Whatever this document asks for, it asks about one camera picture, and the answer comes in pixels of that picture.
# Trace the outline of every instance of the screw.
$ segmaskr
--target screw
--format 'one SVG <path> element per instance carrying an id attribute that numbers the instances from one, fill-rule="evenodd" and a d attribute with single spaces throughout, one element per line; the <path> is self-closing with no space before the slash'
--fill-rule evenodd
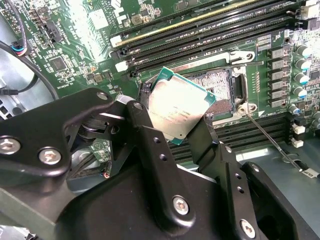
<path id="1" fill-rule="evenodd" d="M 244 233 L 251 239 L 254 239 L 256 237 L 255 229 L 251 226 L 251 224 L 247 221 L 242 219 L 240 221 L 240 225 Z"/>
<path id="2" fill-rule="evenodd" d="M 0 154 L 14 154 L 19 151 L 20 147 L 20 142 L 13 138 L 0 139 Z"/>
<path id="3" fill-rule="evenodd" d="M 44 164 L 54 165 L 61 160 L 61 154 L 53 148 L 46 148 L 39 153 L 39 159 Z"/>
<path id="4" fill-rule="evenodd" d="M 103 92 L 97 92 L 96 95 L 102 100 L 108 100 L 108 97 Z"/>
<path id="5" fill-rule="evenodd" d="M 138 103 L 138 102 L 135 102 L 133 105 L 134 105 L 137 109 L 139 109 L 139 110 L 142 110 L 142 109 L 143 109 L 143 106 L 142 106 L 140 103 Z"/>
<path id="6" fill-rule="evenodd" d="M 176 196 L 173 199 L 174 209 L 181 215 L 186 215 L 189 212 L 188 203 L 181 197 Z"/>
<path id="7" fill-rule="evenodd" d="M 256 165 L 252 164 L 252 168 L 253 168 L 256 172 L 259 172 L 259 168 L 258 168 Z"/>
<path id="8" fill-rule="evenodd" d="M 231 150 L 231 148 L 230 148 L 230 147 L 225 146 L 224 148 L 227 150 L 227 152 L 228 152 L 228 153 L 232 153 L 232 150 Z"/>

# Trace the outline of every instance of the hole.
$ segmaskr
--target hole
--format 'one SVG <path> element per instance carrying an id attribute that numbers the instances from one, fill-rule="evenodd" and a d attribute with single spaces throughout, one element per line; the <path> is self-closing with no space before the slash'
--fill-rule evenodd
<path id="1" fill-rule="evenodd" d="M 159 158 L 160 158 L 162 161 L 167 161 L 167 157 L 166 157 L 166 155 L 164 155 L 164 154 L 160 154 Z"/>
<path id="2" fill-rule="evenodd" d="M 96 95 L 102 100 L 108 100 L 108 96 L 103 92 L 97 92 Z"/>
<path id="3" fill-rule="evenodd" d="M 254 57 L 254 56 L 253 56 L 251 53 L 249 53 L 249 54 L 246 56 L 246 59 L 251 60 L 253 57 Z"/>
<path id="4" fill-rule="evenodd" d="M 159 139 L 159 138 L 157 138 L 157 137 L 154 137 L 154 138 L 153 138 L 153 141 L 154 141 L 156 144 L 161 143 L 160 139 Z"/>
<path id="5" fill-rule="evenodd" d="M 0 107 L 0 111 L 1 111 L 3 114 L 7 114 L 7 113 L 8 113 L 8 110 L 7 110 L 4 106 Z"/>
<path id="6" fill-rule="evenodd" d="M 111 127 L 110 133 L 111 134 L 117 134 L 117 132 L 119 132 L 120 128 L 116 125 Z"/>
<path id="7" fill-rule="evenodd" d="M 135 102 L 134 104 L 133 104 L 133 106 L 135 106 L 135 108 L 137 108 L 137 109 L 139 109 L 139 110 L 142 110 L 144 107 L 140 104 L 140 103 L 138 103 L 138 102 Z"/>
<path id="8" fill-rule="evenodd" d="M 236 189 L 238 189 L 238 191 L 239 191 L 241 194 L 244 194 L 244 193 L 245 193 L 245 191 L 244 191 L 241 187 L 239 187 L 239 186 L 237 186 Z"/>
<path id="9" fill-rule="evenodd" d="M 23 111 L 22 111 L 22 109 L 21 109 L 20 107 L 14 107 L 14 108 L 12 109 L 12 113 L 13 113 L 13 115 L 17 116 L 17 115 L 19 115 L 19 114 L 22 114 Z"/>

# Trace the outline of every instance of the white connector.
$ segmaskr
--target white connector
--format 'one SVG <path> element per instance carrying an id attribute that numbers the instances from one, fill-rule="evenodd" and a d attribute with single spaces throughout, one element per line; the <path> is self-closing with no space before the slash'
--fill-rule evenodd
<path id="1" fill-rule="evenodd" d="M 296 149 L 303 147 L 304 141 L 302 140 L 295 140 L 294 138 L 291 139 L 292 146 L 294 146 Z"/>
<path id="2" fill-rule="evenodd" d="M 306 132 L 306 128 L 304 126 L 298 126 L 296 124 L 293 124 L 292 127 L 295 134 L 299 135 Z"/>
<path id="3" fill-rule="evenodd" d="M 301 7 L 301 18 L 311 19 L 319 17 L 319 4 Z"/>

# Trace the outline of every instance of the component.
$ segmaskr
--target component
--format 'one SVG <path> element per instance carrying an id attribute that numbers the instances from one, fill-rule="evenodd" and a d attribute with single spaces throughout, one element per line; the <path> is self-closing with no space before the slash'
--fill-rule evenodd
<path id="1" fill-rule="evenodd" d="M 313 53 L 313 50 L 310 47 L 307 47 L 306 45 L 300 45 L 297 47 L 295 52 L 303 56 L 304 58 L 308 58 Z"/>
<path id="2" fill-rule="evenodd" d="M 286 106 L 286 100 L 284 99 L 279 99 L 279 100 L 275 100 L 275 101 L 270 101 L 269 105 L 272 108 L 277 108 L 277 107 L 285 107 Z"/>
<path id="3" fill-rule="evenodd" d="M 293 131 L 295 134 L 300 135 L 306 132 L 306 128 L 304 126 L 292 125 Z"/>
<path id="4" fill-rule="evenodd" d="M 95 75 L 95 76 L 93 77 L 93 79 L 94 79 L 94 81 L 95 81 L 96 83 L 101 83 L 101 82 L 103 81 L 103 78 L 102 78 L 101 74 Z"/>
<path id="5" fill-rule="evenodd" d="M 320 129 L 320 122 L 317 120 L 313 120 L 312 125 L 315 129 Z"/>
<path id="6" fill-rule="evenodd" d="M 309 77 L 304 75 L 302 72 L 299 72 L 297 75 L 294 76 L 294 80 L 297 83 L 302 85 L 306 85 L 309 82 Z"/>
<path id="7" fill-rule="evenodd" d="M 269 95 L 271 96 L 271 99 L 279 99 L 284 96 L 284 91 L 272 91 Z"/>
<path id="8" fill-rule="evenodd" d="M 300 86 L 294 88 L 292 92 L 301 99 L 304 99 L 307 96 L 307 91 Z"/>
<path id="9" fill-rule="evenodd" d="M 274 70 L 274 69 L 281 69 L 284 67 L 285 61 L 283 59 L 277 58 L 268 61 L 268 68 Z"/>
<path id="10" fill-rule="evenodd" d="M 302 140 L 295 140 L 294 138 L 292 138 L 291 142 L 292 142 L 292 146 L 294 146 L 296 149 L 304 146 L 304 141 Z"/>
<path id="11" fill-rule="evenodd" d="M 300 109 L 297 108 L 296 105 L 292 104 L 290 107 L 289 107 L 289 111 L 290 113 L 292 113 L 293 115 L 298 115 L 300 113 Z"/>
<path id="12" fill-rule="evenodd" d="M 271 59 L 282 58 L 284 55 L 285 55 L 284 48 L 281 46 L 268 50 L 268 57 Z"/>
<path id="13" fill-rule="evenodd" d="M 198 3 L 199 3 L 199 0 L 188 0 L 189 6 L 194 6 L 194 5 L 197 5 Z"/>
<path id="14" fill-rule="evenodd" d="M 187 7 L 187 2 L 183 1 L 183 2 L 179 2 L 175 5 L 175 9 L 176 10 L 181 10 L 181 9 L 185 9 Z"/>
<path id="15" fill-rule="evenodd" d="M 269 83 L 271 90 L 282 89 L 284 87 L 284 81 L 279 80 L 272 83 Z"/>
<path id="16" fill-rule="evenodd" d="M 302 6 L 301 19 L 310 19 L 319 17 L 319 5 Z"/>
<path id="17" fill-rule="evenodd" d="M 131 17 L 131 22 L 133 25 L 139 25 L 139 24 L 142 24 L 143 21 L 142 21 L 142 17 L 140 14 L 137 14 L 137 15 L 133 15 Z"/>
<path id="18" fill-rule="evenodd" d="M 304 59 L 299 59 L 295 62 L 295 66 L 301 70 L 308 70 L 311 67 L 312 62 Z"/>
<path id="19" fill-rule="evenodd" d="M 50 60 L 50 65 L 52 66 L 52 68 L 57 72 L 57 71 L 61 71 L 67 68 L 64 60 L 62 59 L 61 56 L 58 56 L 54 59 Z"/>
<path id="20" fill-rule="evenodd" d="M 311 79 L 318 79 L 319 78 L 319 71 L 312 71 L 310 73 Z"/>
<path id="21" fill-rule="evenodd" d="M 283 76 L 284 76 L 283 70 L 268 71 L 268 78 L 270 78 L 272 81 L 281 79 Z"/>
<path id="22" fill-rule="evenodd" d="M 148 12 L 148 9 L 147 9 L 147 8 L 145 8 L 145 9 L 141 10 L 141 11 L 140 11 L 140 13 L 141 13 L 141 15 L 142 15 L 143 17 L 145 17 L 145 16 L 148 16 L 148 15 L 149 15 L 149 12 Z"/>
<path id="23" fill-rule="evenodd" d="M 320 123 L 320 111 L 317 111 L 314 115 L 313 118 Z"/>

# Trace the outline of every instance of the connector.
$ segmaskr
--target connector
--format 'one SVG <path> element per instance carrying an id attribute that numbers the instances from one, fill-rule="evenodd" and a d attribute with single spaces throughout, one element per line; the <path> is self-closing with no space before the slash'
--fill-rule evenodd
<path id="1" fill-rule="evenodd" d="M 297 135 L 304 134 L 306 132 L 306 128 L 304 126 L 298 126 L 296 124 L 293 124 L 292 127 L 293 127 L 294 133 Z"/>

